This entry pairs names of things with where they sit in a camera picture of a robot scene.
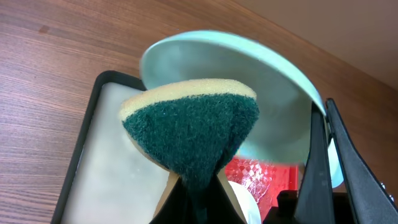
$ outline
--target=green scouring pad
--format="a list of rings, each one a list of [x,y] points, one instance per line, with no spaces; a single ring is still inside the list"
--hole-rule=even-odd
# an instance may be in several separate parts
[[[120,110],[133,143],[180,176],[192,203],[232,159],[258,116],[256,94],[222,79],[161,86],[127,100]]]

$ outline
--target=wood grain surface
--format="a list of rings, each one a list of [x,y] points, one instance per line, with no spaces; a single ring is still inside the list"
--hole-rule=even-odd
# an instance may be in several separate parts
[[[333,97],[398,197],[398,93],[229,0],[0,0],[0,223],[48,223],[98,74],[139,76],[154,42],[196,29],[269,46]]]

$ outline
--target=light blue bowl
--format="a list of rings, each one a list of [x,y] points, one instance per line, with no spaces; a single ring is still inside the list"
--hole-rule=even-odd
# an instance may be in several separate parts
[[[310,80],[273,50],[238,35],[200,30],[185,32],[151,46],[140,73],[148,89],[198,78],[227,78],[257,93],[260,118],[239,155],[281,164],[307,160],[311,104],[326,115]],[[332,185],[343,181],[334,144],[328,148]]]

